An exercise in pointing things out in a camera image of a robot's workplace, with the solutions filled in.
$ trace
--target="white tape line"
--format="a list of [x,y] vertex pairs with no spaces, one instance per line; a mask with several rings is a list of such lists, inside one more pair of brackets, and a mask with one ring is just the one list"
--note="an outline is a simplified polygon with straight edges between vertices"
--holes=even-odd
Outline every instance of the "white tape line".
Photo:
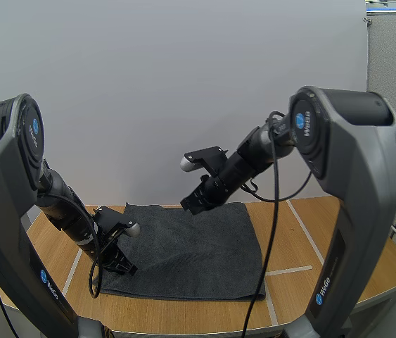
[[265,283],[265,298],[267,300],[269,317],[271,318],[272,326],[276,326],[279,324],[277,322],[276,311],[274,310],[274,305],[273,305],[273,301],[271,299],[271,294],[269,294],[267,281],[264,280],[264,283]]
[[82,255],[82,249],[79,249],[79,251],[77,252],[76,258],[74,258],[74,262],[70,269],[70,274],[68,275],[68,278],[66,279],[66,283],[65,283],[65,286],[62,291],[62,295],[64,297],[66,297],[66,293],[68,292],[68,287],[70,287],[72,276],[74,275],[74,271],[76,271],[77,264],[79,263],[80,255]]
[[305,227],[303,221],[301,220],[301,217],[299,217],[298,213],[296,212],[295,208],[293,208],[292,203],[290,202],[290,200],[287,200],[287,204],[291,209],[291,212],[293,213],[293,215],[295,215],[296,219],[298,220],[302,231],[305,233],[305,235],[307,236],[307,239],[309,240],[310,244],[312,245],[312,248],[315,250],[315,253],[318,256],[319,261],[321,262],[321,264],[324,264],[324,258],[321,255],[321,252],[319,252],[318,250],[318,246],[315,244],[315,242],[313,241],[312,236],[310,236],[309,231],[307,230],[307,228]]
[[266,276],[274,276],[274,275],[281,275],[283,273],[295,273],[297,271],[306,271],[306,270],[311,270],[311,269],[312,269],[311,265],[306,265],[306,266],[300,266],[299,268],[290,268],[290,269],[269,271],[269,272],[265,273],[265,275]]

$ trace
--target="blue logo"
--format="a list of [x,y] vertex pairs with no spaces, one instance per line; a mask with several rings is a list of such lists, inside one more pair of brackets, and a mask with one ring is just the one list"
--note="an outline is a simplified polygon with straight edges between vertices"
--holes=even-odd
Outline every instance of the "blue logo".
[[34,133],[38,134],[38,121],[36,118],[34,118],[34,121],[32,122],[32,126],[34,127]]
[[40,272],[40,276],[41,276],[41,280],[43,281],[43,283],[46,284],[46,282],[48,281],[48,277],[46,276],[46,273],[44,272],[44,270],[42,270]]
[[323,303],[323,297],[321,297],[320,294],[317,294],[317,304],[322,305],[322,303]]
[[298,127],[299,129],[302,129],[304,127],[305,122],[304,122],[303,114],[301,114],[301,113],[296,114],[295,121],[296,121],[296,127]]

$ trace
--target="black towel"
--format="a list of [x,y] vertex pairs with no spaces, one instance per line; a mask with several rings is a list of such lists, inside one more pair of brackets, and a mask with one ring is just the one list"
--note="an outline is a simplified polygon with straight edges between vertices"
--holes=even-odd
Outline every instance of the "black towel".
[[[224,204],[191,215],[181,208],[130,206],[124,213],[141,227],[118,246],[138,270],[134,276],[104,271],[102,292],[137,298],[250,300],[262,255],[246,206]],[[262,286],[257,300],[265,296]]]

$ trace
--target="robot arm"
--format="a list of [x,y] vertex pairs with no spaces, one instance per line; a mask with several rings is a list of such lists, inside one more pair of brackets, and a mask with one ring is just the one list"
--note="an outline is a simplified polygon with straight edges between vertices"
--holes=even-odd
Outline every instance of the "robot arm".
[[[115,234],[134,237],[139,226],[105,206],[89,215],[61,176],[43,162],[43,153],[44,128],[35,100],[21,94],[0,102],[0,287],[47,337],[106,337],[108,330],[99,321],[74,312],[20,219],[38,205],[92,260],[97,253],[87,223],[93,221],[101,248],[109,244],[101,254],[103,267],[118,273],[134,273],[136,268],[116,246]],[[72,203],[82,212],[72,208]]]
[[271,116],[226,158],[218,148],[185,154],[185,171],[209,174],[181,205],[192,214],[217,207],[248,179],[296,147],[340,212],[305,314],[284,337],[339,337],[382,252],[396,211],[396,114],[374,93],[303,87],[282,119]]

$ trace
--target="white backdrop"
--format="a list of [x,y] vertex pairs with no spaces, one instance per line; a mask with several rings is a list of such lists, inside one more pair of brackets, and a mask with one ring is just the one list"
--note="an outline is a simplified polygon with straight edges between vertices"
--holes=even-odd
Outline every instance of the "white backdrop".
[[[364,0],[0,0],[0,100],[27,92],[45,157],[86,204],[177,204],[303,85],[365,90]],[[308,169],[279,163],[281,195]],[[272,171],[257,178],[272,197]],[[312,180],[300,197],[323,194]],[[233,201],[250,201],[243,192]]]

